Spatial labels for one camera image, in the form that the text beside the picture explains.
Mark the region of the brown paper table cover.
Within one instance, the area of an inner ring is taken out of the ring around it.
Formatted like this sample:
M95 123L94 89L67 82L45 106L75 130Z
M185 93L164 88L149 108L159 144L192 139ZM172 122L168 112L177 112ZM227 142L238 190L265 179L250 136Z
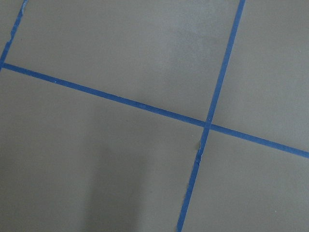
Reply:
M306 232L306 0L3 0L3 232Z

